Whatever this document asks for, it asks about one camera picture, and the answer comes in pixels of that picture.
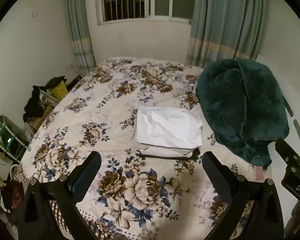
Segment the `green curtain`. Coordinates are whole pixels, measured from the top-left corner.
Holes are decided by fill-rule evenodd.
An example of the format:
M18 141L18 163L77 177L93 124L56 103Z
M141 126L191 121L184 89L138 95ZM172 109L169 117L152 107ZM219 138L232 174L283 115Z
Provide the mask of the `green curtain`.
M259 54L267 0L194 0L186 64L201 68Z
M81 77L85 77L95 67L85 0L65 0L71 44Z

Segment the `left green curtain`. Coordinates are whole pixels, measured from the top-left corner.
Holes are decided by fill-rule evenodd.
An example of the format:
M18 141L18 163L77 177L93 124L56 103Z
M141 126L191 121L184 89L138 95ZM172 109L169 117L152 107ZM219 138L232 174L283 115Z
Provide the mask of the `left green curtain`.
M65 0L71 44L81 77L85 77L95 67L85 0Z

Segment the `beige undergarment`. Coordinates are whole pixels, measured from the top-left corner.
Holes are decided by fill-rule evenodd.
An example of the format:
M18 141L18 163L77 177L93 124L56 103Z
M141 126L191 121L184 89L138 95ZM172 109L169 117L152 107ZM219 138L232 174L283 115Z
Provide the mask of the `beige undergarment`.
M159 146L147 146L145 149L139 149L141 153L161 157L188 157L194 149L185 148L166 148Z

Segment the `white mug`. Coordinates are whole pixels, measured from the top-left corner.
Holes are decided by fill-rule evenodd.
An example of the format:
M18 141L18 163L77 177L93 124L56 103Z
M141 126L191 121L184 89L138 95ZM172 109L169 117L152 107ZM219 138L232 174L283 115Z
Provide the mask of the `white mug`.
M18 171L18 167L19 167L18 164L13 164L10 168L9 174L10 174L10 178L12 180L21 182L22 181L22 176L21 176L21 173Z

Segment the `yellow box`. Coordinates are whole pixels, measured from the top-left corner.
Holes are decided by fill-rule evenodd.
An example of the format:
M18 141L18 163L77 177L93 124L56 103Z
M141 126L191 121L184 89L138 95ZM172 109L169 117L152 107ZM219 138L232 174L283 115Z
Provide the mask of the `yellow box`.
M49 92L58 101L61 101L68 94L68 90L64 81L61 81L56 87L50 88Z

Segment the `dark green plush blanket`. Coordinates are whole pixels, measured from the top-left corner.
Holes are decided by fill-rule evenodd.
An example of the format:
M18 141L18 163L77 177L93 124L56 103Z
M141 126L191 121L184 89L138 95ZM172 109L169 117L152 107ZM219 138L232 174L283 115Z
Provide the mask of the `dark green plush blanket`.
M267 169L268 145L289 134L284 97L271 70L248 59L219 60L204 68L196 92L216 141Z

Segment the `white t-shirt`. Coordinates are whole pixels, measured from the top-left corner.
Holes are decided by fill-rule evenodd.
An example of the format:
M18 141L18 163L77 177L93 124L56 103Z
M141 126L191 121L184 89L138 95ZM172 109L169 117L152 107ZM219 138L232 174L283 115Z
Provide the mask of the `white t-shirt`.
M146 145L194 149L202 145L202 126L201 118L184 108L141 106L135 138Z

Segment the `red bag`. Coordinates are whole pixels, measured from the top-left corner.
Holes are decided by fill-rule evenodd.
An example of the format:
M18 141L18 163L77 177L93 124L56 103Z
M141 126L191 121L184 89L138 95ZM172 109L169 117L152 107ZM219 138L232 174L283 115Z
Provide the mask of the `red bag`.
M4 207L13 212L18 209L24 199L24 189L22 183L16 180L5 180L0 187L0 193L3 199Z

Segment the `floral bed sheet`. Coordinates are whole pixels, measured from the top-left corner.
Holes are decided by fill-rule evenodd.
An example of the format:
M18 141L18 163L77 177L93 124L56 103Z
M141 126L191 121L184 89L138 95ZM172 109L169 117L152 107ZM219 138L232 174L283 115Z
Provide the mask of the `floral bed sheet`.
M202 116L202 69L115 57L102 62L56 106L34 135L18 171L23 185L69 174L92 151L102 166L78 209L99 239L204 239L226 204L201 158L145 158L134 138L140 106L179 107Z

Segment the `barred window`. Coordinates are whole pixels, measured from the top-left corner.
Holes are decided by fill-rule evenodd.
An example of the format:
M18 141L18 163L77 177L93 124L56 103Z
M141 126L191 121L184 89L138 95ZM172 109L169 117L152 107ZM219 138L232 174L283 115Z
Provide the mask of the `barred window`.
M189 24L194 0L95 0L98 24L171 21Z

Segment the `black clothes pile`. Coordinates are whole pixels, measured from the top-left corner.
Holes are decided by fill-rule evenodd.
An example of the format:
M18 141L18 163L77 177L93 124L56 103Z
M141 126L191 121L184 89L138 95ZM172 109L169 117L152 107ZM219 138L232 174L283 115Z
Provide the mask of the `black clothes pile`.
M24 122L28 122L32 118L41 118L43 116L45 109L40 103L40 92L47 92L48 89L55 88L61 81L66 81L65 76L53 77L45 86L33 85L32 96L24 107Z

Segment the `right green curtain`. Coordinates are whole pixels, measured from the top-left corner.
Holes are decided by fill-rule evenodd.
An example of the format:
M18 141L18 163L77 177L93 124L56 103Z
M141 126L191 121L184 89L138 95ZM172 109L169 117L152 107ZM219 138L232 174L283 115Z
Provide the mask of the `right green curtain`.
M194 0L186 64L201 68L259 54L267 0Z

